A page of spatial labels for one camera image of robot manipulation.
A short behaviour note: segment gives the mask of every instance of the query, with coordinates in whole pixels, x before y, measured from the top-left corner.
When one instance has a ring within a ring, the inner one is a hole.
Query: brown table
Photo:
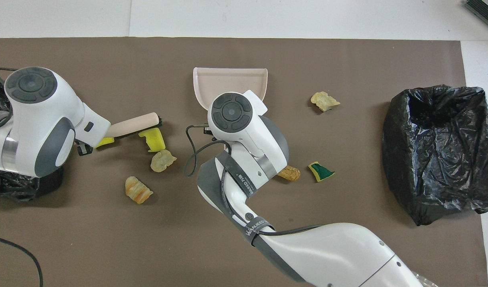
[[[388,190],[382,122],[403,89],[466,85],[459,42],[327,39],[43,38],[0,39],[0,67],[47,67],[111,122],[149,112],[163,120],[178,160],[149,167],[143,138],[65,164],[62,187],[34,202],[0,199],[0,237],[29,249],[45,286],[297,286],[242,239],[200,196],[182,167],[184,129],[206,122],[192,85],[194,67],[269,71],[265,104],[302,171],[274,178],[248,201],[277,230],[351,222],[382,238],[411,269],[443,286],[487,285],[480,217],[448,216],[416,227]],[[321,114],[309,102],[328,91],[341,105]],[[210,140],[194,132],[198,146]],[[216,155],[211,147],[200,162]],[[315,183],[307,165],[336,171]],[[143,205],[124,194],[134,175],[155,193]],[[0,244],[0,286],[36,286],[32,261]]]

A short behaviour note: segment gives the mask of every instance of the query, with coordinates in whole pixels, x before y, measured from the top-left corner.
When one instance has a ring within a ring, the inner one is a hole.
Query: black trash bag
[[[416,225],[488,211],[488,109],[479,87],[407,89],[384,120],[382,162]]]
[[[0,82],[0,110],[9,111],[10,102]],[[58,189],[63,181],[63,167],[52,174],[33,178],[8,171],[0,171],[0,197],[29,201]]]

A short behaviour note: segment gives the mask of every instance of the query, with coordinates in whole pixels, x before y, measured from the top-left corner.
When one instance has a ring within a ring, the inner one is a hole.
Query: robotic arm
[[[98,145],[111,125],[57,73],[28,67],[4,84],[13,115],[0,111],[0,170],[42,177],[63,165],[74,140]]]
[[[198,189],[284,274],[321,287],[420,287],[389,247],[365,227],[337,223],[275,232],[246,200],[287,165],[288,145],[250,90],[211,104],[209,128],[231,148],[200,167]]]

